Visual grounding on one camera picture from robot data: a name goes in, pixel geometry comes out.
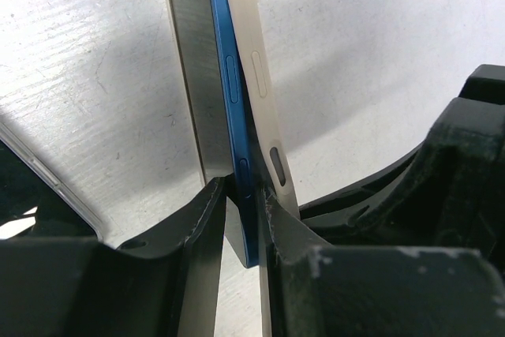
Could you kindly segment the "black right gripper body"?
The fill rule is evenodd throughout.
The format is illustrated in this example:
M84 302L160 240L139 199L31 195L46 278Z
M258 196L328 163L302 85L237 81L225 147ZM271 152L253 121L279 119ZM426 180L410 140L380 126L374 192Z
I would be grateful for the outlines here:
M503 261L503 67L478 66L413 151L301 217L335 245L463 247Z

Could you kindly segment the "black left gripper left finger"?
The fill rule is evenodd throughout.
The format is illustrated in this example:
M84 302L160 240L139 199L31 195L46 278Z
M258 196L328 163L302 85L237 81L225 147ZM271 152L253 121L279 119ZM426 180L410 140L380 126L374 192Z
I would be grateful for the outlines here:
M4 336L211 336L226 180L112 249L92 237L1 243Z

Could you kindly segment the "black phone with blue back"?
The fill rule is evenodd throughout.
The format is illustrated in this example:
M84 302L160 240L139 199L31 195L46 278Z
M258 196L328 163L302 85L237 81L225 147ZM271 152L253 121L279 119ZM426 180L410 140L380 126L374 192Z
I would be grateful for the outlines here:
M258 264L247 95L227 0L167 0L203 182L229 180L225 234L241 263Z

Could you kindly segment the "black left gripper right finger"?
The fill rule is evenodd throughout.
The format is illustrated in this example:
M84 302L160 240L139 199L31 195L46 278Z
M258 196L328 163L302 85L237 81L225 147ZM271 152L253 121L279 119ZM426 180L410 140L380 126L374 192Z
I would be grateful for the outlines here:
M501 336L504 283L472 249L335 246L256 191L266 336Z

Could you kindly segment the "clear phone case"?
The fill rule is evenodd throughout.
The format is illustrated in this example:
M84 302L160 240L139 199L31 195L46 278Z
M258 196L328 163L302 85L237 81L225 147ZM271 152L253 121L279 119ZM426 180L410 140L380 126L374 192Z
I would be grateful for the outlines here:
M260 151L279 203L299 214L290 168L282 146L275 96L264 47L257 0L228 0L245 74ZM203 182L231 171L225 131L224 91L220 84L211 0L166 0L185 84Z

